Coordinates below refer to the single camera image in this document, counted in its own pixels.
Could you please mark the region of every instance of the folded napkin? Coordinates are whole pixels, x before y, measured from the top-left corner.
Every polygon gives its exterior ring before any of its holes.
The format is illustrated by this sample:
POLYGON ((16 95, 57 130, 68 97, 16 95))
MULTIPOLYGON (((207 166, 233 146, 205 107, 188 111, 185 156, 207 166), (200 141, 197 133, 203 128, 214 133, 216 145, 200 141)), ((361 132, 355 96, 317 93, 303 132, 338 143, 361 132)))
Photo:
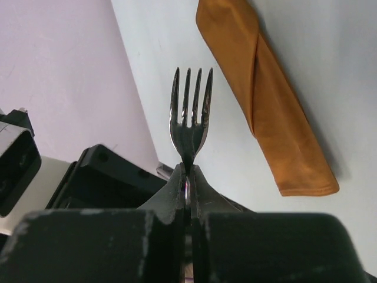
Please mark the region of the folded napkin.
POLYGON ((339 185, 254 9, 246 0, 199 0, 196 23, 282 196, 336 193, 339 185))

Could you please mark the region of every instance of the black plastic part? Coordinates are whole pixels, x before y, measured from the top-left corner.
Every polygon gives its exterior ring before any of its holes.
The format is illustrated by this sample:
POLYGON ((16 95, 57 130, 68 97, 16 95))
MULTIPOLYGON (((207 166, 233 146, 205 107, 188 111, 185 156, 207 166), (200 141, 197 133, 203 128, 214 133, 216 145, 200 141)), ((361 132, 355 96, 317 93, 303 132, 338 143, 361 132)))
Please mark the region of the black plastic part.
POLYGON ((191 167, 190 183, 194 277, 196 282, 201 282, 200 278, 205 278, 207 272, 206 263, 204 261, 206 257, 203 254, 205 250, 202 247, 202 239, 205 237, 203 229, 205 216, 210 212, 240 213, 248 209, 230 199, 226 199, 216 192, 216 190, 208 184, 203 172, 197 165, 191 167))
POLYGON ((185 176, 184 165, 180 163, 174 169, 166 185, 138 209, 153 210, 162 222, 171 223, 174 220, 176 209, 184 206, 184 201, 181 201, 181 198, 184 195, 185 176))
POLYGON ((371 274, 369 274, 369 273, 366 272, 366 276, 369 278, 369 281, 371 283, 377 283, 377 278, 374 277, 373 275, 371 275, 371 274))
POLYGON ((29 115, 26 112, 19 111, 19 110, 12 110, 7 115, 0 114, 0 121, 14 125, 14 126, 29 129, 31 132, 31 135, 34 137, 34 130, 33 130, 33 127, 31 126, 29 115))
POLYGON ((0 156, 0 216, 6 217, 41 167, 41 156, 24 131, 0 156))
POLYGON ((204 222, 206 272, 196 282, 369 282, 333 216, 209 213, 204 222))
POLYGON ((2 251, 6 241, 8 240, 9 236, 0 233, 0 251, 2 251))
POLYGON ((0 256, 0 282, 180 282, 182 211, 56 210, 29 214, 0 256))
POLYGON ((99 144, 71 165, 47 208, 137 208, 165 184, 99 144))

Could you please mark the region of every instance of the fork tine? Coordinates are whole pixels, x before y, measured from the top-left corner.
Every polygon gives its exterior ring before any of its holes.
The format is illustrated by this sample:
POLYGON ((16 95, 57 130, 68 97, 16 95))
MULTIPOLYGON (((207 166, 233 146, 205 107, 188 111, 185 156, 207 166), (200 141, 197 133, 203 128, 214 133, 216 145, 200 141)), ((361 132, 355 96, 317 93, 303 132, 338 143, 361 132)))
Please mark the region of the fork tine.
POLYGON ((170 100, 170 124, 178 123, 178 93, 179 93, 179 67, 173 80, 173 89, 171 90, 170 100))
POLYGON ((193 101, 193 112, 191 114, 192 125, 195 125, 197 123, 200 81, 201 81, 201 68, 199 69, 198 76, 196 77, 196 85, 195 85, 195 93, 194 93, 194 101, 193 101))
POLYGON ((187 126, 187 112, 189 110, 189 91, 190 91, 190 78, 191 69, 188 68, 186 75, 186 84, 184 86, 184 97, 183 97, 183 107, 182 107, 182 126, 187 126))
POLYGON ((201 111, 201 124, 204 128, 208 127, 210 119, 210 106, 212 95, 213 69, 210 69, 207 79, 206 91, 204 93, 203 109, 201 111))

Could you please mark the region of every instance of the metal fork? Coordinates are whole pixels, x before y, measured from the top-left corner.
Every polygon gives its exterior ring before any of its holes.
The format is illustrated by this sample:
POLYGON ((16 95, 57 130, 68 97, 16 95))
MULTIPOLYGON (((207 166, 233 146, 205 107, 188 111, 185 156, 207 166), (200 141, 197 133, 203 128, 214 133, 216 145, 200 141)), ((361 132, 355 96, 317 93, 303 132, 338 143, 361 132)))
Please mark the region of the metal fork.
POLYGON ((204 144, 208 133, 210 105, 212 94, 213 70, 209 71, 206 90, 204 93, 203 109, 201 111, 201 122, 197 122, 198 100, 201 81, 201 68, 196 78, 196 86, 193 100, 193 111, 191 112, 191 127, 187 125, 189 109, 191 69, 187 70, 186 85, 184 87, 182 123, 178 123, 178 93, 179 93, 179 68, 173 80, 170 102, 170 137, 174 147, 180 154, 186 173, 190 173, 191 165, 199 150, 204 144))

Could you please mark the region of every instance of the white surface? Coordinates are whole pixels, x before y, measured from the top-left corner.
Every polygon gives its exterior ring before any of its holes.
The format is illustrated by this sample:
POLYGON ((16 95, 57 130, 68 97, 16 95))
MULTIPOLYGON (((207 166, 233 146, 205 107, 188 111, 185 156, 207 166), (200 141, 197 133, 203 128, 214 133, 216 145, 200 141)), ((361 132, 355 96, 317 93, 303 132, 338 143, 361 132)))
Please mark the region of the white surface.
POLYGON ((377 2, 258 0, 255 4, 338 178, 340 192, 324 198, 279 195, 263 154, 197 30, 197 1, 113 0, 157 156, 172 167, 180 161, 168 131, 176 67, 183 72, 191 67, 194 73, 199 67, 204 73, 214 67, 209 135, 196 159, 209 183, 256 211, 336 215, 350 232, 365 269, 377 274, 377 2))
POLYGON ((10 235, 22 219, 32 211, 43 210, 55 193, 70 163, 42 156, 42 165, 11 212, 0 218, 0 233, 10 235))
POLYGON ((25 107, 41 154, 105 144, 156 173, 156 151, 110 0, 0 1, 0 107, 25 107))

